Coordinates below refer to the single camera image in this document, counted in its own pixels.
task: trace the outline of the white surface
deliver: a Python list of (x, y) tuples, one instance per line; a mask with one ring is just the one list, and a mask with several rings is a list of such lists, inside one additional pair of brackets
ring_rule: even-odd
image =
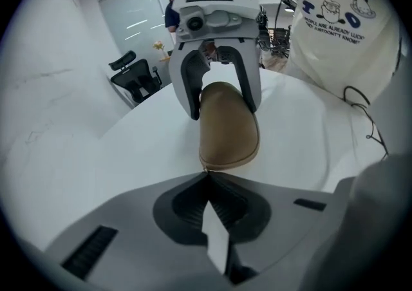
[[(227, 81), (239, 88), (233, 65), (212, 63), (203, 85)], [(371, 122), (338, 98), (301, 80), (261, 70), (256, 113), (259, 153), (226, 171), (258, 182), (332, 192), (337, 182), (380, 160), (383, 148)], [(95, 205), (131, 189), (202, 171), (199, 122), (179, 105), (172, 85), (127, 114), (100, 140)]]
[(73, 0), (24, 0), (0, 51), (1, 200), (44, 249), (93, 208), (94, 145), (130, 109)]
[(229, 254), (229, 233), (210, 202), (203, 212), (201, 231), (207, 235), (207, 255), (223, 275)]

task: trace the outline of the brown cushion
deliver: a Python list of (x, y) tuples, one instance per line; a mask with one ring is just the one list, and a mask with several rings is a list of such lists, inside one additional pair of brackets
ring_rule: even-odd
[(227, 82), (204, 88), (200, 99), (199, 157), (212, 171), (250, 162), (259, 150), (259, 128), (241, 93)]

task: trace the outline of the person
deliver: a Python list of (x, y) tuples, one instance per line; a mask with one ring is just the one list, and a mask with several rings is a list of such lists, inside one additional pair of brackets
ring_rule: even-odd
[(285, 73), (339, 98), (370, 102), (389, 84), (400, 24), (388, 0), (295, 0)]
[(174, 0), (169, 0), (165, 11), (165, 26), (169, 32), (174, 33), (180, 24), (179, 13), (172, 9)]

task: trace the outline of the black vent grille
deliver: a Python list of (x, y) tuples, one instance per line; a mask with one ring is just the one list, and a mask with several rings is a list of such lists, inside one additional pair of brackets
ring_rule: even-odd
[(100, 226), (62, 263), (62, 267), (78, 278), (84, 279), (113, 241), (117, 232), (116, 229)]
[(208, 200), (228, 230), (247, 212), (246, 198), (223, 183), (210, 179), (198, 182), (177, 195), (173, 200), (173, 211), (180, 219), (201, 230)]
[(233, 62), (234, 61), (233, 54), (229, 52), (225, 52), (225, 51), (220, 51), (219, 60), (221, 62)]

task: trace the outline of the white table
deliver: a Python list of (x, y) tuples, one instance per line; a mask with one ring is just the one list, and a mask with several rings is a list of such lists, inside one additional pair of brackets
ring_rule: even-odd
[[(301, 80), (260, 72), (259, 153), (247, 165), (226, 173), (333, 192), (339, 180), (359, 174), (384, 156), (376, 141), (366, 139), (371, 122), (363, 112)], [(213, 62), (203, 85), (219, 80), (239, 88), (233, 65)], [(202, 171), (199, 122), (187, 116), (172, 86), (132, 110), (100, 139), (95, 205), (131, 189)]]

